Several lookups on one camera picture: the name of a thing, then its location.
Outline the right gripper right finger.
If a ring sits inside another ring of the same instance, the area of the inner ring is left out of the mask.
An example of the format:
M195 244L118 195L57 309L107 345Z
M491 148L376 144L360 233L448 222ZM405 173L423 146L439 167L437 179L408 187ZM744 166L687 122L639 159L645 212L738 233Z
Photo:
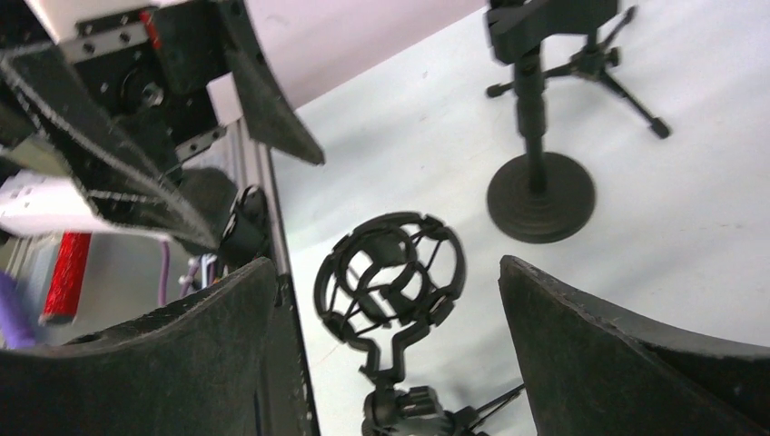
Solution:
M511 255L499 291L540 435L766 435L769 350L632 312Z

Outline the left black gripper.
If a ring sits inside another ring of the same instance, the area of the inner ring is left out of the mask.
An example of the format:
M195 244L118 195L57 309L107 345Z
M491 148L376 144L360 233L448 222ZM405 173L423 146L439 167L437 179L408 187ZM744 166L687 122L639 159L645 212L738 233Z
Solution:
M172 181L230 179L220 165L196 160L227 136L207 90L227 66L252 139L325 163L278 85L243 1L221 1L219 14L210 1L140 2L80 19L74 32L55 45L2 50L1 79L32 136L108 223L218 246L212 219Z

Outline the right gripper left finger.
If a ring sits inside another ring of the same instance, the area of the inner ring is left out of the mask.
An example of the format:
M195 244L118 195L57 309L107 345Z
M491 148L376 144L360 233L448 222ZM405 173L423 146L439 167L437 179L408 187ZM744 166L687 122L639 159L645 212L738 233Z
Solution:
M60 346L1 354L4 435L254 435L276 272L214 286Z

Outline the round base mic stand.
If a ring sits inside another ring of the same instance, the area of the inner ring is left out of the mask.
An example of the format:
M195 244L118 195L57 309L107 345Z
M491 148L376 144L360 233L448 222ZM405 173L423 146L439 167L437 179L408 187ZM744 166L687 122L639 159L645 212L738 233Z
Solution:
M574 159L544 149L547 108L541 44L552 35L589 35L618 12L616 1L493 1L485 18L492 52L512 69L518 133L525 153L493 176L487 206L493 223L524 243L553 243L583 228L595 185Z

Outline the shock mount tripod stand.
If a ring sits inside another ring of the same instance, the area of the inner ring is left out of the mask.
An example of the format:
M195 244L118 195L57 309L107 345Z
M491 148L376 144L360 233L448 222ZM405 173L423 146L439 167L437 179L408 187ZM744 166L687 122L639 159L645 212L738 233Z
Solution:
M387 213L343 236L324 258L314 306L327 331L366 355L360 373L374 386L363 403L364 435L480 435L481 426L525 390L447 411L429 386L398 389L405 351L451 314L467 278L454 230L417 212Z

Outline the black tripod mic stand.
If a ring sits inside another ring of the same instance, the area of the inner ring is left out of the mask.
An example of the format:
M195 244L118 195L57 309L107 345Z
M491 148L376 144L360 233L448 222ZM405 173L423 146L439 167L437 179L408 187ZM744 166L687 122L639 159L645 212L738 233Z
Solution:
M583 35L586 42L565 64L544 73L549 78L575 76L600 83L626 99L660 139L670 127L652 115L608 72L620 65L620 51L613 45L619 32L636 17L637 7L620 10L618 1L490 1L485 14L493 53L502 64L514 64L519 55L552 35Z

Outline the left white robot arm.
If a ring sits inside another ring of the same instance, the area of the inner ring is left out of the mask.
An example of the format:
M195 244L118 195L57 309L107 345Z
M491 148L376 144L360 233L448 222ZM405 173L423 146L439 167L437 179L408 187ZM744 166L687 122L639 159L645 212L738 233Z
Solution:
M218 248L238 188L188 168L226 134L230 76L251 138L324 154L285 100L243 1L4 1L1 228L133 233Z

